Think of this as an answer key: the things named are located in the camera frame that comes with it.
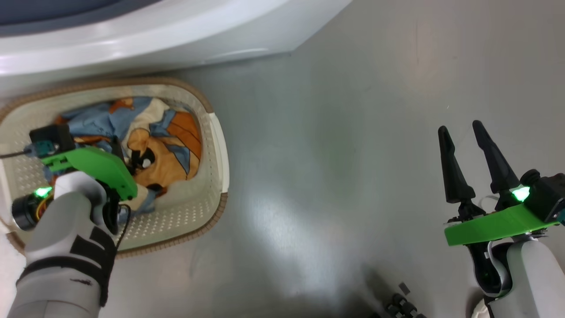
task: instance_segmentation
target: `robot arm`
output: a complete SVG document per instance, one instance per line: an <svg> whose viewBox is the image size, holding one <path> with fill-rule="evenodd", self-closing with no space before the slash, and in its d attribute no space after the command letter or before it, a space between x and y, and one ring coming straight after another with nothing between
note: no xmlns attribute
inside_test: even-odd
<svg viewBox="0 0 565 318"><path fill-rule="evenodd" d="M137 186L119 156L75 149L68 126L40 128L30 138L34 154L59 177L40 219L33 194L12 204L14 223L33 233L8 317L97 317L121 242L114 241L119 201L136 197Z"/></svg>
<svg viewBox="0 0 565 318"><path fill-rule="evenodd" d="M25 247L10 318L97 317L108 298L117 249L103 221L105 189L75 171L59 177L54 191Z"/></svg>
<svg viewBox="0 0 565 318"><path fill-rule="evenodd" d="M540 177L536 170L519 181L480 121L473 122L479 147L489 166L495 213L486 213L455 159L446 127L438 131L446 201L459 203L459 215L448 221L449 246L464 245L473 261L477 283L492 318L557 318L563 315L565 275L551 251L538 238L565 219L565 175ZM529 196L521 202L511 190L523 184ZM495 244L511 238L513 243Z"/></svg>

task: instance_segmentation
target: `green led light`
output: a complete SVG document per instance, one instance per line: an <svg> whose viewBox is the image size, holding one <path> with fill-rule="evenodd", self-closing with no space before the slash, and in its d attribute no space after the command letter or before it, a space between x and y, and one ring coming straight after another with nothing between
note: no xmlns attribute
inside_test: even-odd
<svg viewBox="0 0 565 318"><path fill-rule="evenodd" d="M35 191L35 195L39 197L47 197L47 195L49 195L49 192L51 192L51 190L53 190L52 187L39 188Z"/></svg>
<svg viewBox="0 0 565 318"><path fill-rule="evenodd" d="M524 200L529 195L529 187L523 187L523 188L516 189L512 192L512 194L516 197L516 199L518 199L518 201L524 202Z"/></svg>

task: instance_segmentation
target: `black wheel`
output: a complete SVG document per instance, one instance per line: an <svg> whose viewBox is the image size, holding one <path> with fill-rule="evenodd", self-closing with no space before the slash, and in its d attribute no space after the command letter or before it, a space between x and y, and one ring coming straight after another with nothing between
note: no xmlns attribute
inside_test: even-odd
<svg viewBox="0 0 565 318"><path fill-rule="evenodd" d="M400 311L408 317L414 317L414 315L418 312L418 309L416 309L411 302L405 302L402 304Z"/></svg>
<svg viewBox="0 0 565 318"><path fill-rule="evenodd" d="M392 296L392 303L395 304L396 306L402 306L402 304L406 303L407 300L406 298L404 298L404 296L402 296L401 294L394 294Z"/></svg>
<svg viewBox="0 0 565 318"><path fill-rule="evenodd" d="M388 313L391 317L396 317L397 314L400 313L400 308L396 307L393 304L388 304L385 308L386 313Z"/></svg>

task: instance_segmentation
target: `brown basket rim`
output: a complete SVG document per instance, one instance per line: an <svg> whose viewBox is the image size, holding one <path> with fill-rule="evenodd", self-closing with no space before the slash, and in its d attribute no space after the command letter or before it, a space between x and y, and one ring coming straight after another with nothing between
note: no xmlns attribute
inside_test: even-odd
<svg viewBox="0 0 565 318"><path fill-rule="evenodd" d="M133 86L133 85L172 85L180 87L191 94L193 94L204 106L204 109L208 113L213 113L214 109L210 102L199 90L192 87L191 85L174 78L166 78L166 77L145 77L145 78L126 78L126 79L109 79L109 80L101 80L101 81L94 81L91 83L79 84L79 85L72 85L68 87L60 87L49 89L43 92L38 92L34 94L30 94L28 96L24 96L18 98L12 102L9 102L6 106L0 109L0 124L4 121L4 119L10 114L14 109L28 104L30 102L35 102L38 100L42 100L45 98L60 96L69 93L81 92L81 91L89 91L92 89L98 88L107 88L107 87L116 87L116 86ZM204 233L210 231L214 225L220 220L222 214L224 214L225 205L228 201L228 193L224 192L220 195L220 203L218 204L218 208L216 212L212 215L212 217L206 222L204 225L199 227L198 229L178 235L176 237L162 240L160 242L129 248L127 250L118 251L118 255L116 259L125 259L132 256L143 255L159 250L163 250L168 247L172 247L184 242L188 242L189 240L201 237ZM24 254L25 244L14 232L14 229L6 224L4 220L0 219L6 228L12 230L11 232L6 234L6 238L12 244L12 246L21 254Z"/></svg>

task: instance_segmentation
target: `washing machine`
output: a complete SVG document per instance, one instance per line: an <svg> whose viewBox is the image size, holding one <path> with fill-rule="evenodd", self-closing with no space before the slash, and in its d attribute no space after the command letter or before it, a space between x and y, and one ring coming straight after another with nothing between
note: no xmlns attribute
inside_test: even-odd
<svg viewBox="0 0 565 318"><path fill-rule="evenodd" d="M3 0L0 99L290 52L351 0Z"/></svg>

